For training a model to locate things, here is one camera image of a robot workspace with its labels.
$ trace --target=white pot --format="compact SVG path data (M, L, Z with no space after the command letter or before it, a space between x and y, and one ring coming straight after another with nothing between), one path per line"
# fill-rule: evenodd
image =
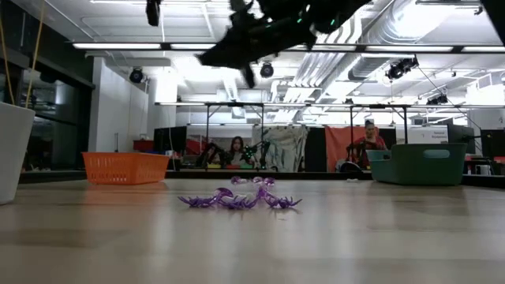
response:
M0 204L16 196L35 111L0 103Z

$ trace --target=orange curtain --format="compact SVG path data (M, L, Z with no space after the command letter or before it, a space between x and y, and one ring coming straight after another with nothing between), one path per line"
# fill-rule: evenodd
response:
M346 148L351 143L350 127L325 127L324 134L326 135L327 168L329 172L335 172L335 165L337 164L337 161L347 158ZM365 127L354 126L354 141L362 138L363 136L365 136Z

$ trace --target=table surface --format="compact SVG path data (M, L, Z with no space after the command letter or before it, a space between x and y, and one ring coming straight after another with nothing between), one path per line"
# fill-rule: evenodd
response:
M296 210L189 209L221 180L22 185L0 207L0 282L505 283L505 193L277 181Z

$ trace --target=ceiling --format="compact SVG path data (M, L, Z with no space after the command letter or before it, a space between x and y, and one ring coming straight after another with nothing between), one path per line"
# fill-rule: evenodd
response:
M33 16L38 17L40 0L13 1ZM46 24L65 37L77 42L214 43L224 35L226 27L230 24L227 0L164 0L167 5L162 6L163 28L153 28L148 25L144 13L145 7L142 4L125 4L129 0L110 0L107 3L99 3L100 1L103 2L103 0L46 0L47 12L44 20ZM355 17L361 28L358 35L361 34L362 29L373 28L376 24L373 20L380 15L381 10L389 2L390 0L375 0L357 12ZM454 7L417 43L428 45L501 44L486 12L478 16L474 15L474 12L473 7ZM429 19L419 19L415 24L423 26L426 21L429 22ZM400 28L419 29L416 25ZM353 27L352 32L356 29L358 29L357 26ZM238 90L246 88L238 71L201 66L193 54L188 52L114 52L113 56L127 59L169 58L172 67L179 75L178 94L185 100L191 100L194 97L202 98L203 94L208 94L211 100L211 95L215 95L217 89L224 88L224 77L232 78ZM300 73L301 67L308 60L307 57L307 54L302 53L281 53L277 58L269 58L268 61L271 61L275 68L275 75L269 79L260 79L261 63L253 64L253 70L259 78L256 88L270 91L272 84L278 84L279 81L289 87L289 82ZM385 68L376 70L362 84L351 82L352 85L345 86L342 83L349 82L335 83L335 78L326 80L328 84L322 88L323 94L316 99L319 102L341 103L340 100L352 97L355 103L386 103L391 100L395 103L415 103L420 96L430 95L436 85L441 88L447 86L447 93L453 96L454 103L461 103L465 100L466 88L469 84L482 76L487 76L491 71L499 69L505 71L505 56L503 55L422 54L418 56L418 60L425 74L415 69L402 79L393 82L392 87L390 82L384 79L383 74L389 66L389 64L384 64ZM343 59L336 64L335 68L338 68L342 61ZM322 62L317 63L314 72L322 68L322 64ZM121 68L126 71L128 66L121 66ZM158 72L157 69L149 70L152 76Z

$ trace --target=ductwork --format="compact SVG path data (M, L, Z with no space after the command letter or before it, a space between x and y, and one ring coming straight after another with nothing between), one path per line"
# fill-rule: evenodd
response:
M445 21L454 9L454 6L416 5L416 0L396 0L361 37L361 42L415 44ZM335 83L335 80L366 80L389 60L389 58L366 58L361 54L346 54L334 72L325 79L322 86L323 93L326 93L333 84L341 84Z

